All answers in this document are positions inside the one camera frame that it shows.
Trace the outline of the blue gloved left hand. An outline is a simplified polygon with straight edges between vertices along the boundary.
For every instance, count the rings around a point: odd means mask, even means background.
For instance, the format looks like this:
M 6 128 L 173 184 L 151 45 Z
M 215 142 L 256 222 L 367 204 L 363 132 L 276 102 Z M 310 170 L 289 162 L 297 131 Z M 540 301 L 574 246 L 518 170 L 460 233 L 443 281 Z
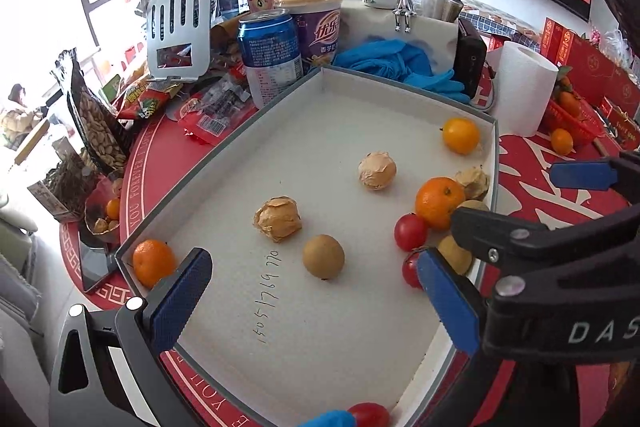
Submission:
M 356 427 L 356 418 L 349 411 L 329 411 L 317 416 L 299 427 Z

